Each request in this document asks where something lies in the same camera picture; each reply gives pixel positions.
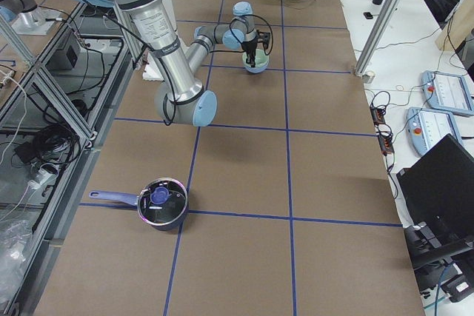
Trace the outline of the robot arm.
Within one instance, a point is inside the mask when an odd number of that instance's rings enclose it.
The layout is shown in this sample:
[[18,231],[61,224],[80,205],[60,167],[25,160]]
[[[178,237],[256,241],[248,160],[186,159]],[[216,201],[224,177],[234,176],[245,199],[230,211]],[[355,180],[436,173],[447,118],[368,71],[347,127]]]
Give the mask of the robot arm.
[[234,17],[229,24],[197,28],[193,42],[184,50],[163,0],[79,1],[98,7],[115,5],[130,15],[138,30],[134,37],[148,47],[164,80],[156,93],[155,106],[166,124],[205,127],[213,121],[218,107],[216,94],[205,89],[195,72],[217,44],[243,50],[244,67],[251,73],[260,73],[267,67],[256,63],[262,34],[255,28],[248,2],[234,5]]

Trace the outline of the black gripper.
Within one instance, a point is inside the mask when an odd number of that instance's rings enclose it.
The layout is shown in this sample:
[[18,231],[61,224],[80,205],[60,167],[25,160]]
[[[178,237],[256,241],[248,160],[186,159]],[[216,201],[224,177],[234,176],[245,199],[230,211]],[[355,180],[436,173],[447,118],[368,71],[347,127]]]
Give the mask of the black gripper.
[[256,49],[258,46],[258,39],[254,38],[250,41],[243,41],[241,43],[242,50],[246,53],[246,64],[249,64],[251,67],[255,67],[255,55]]

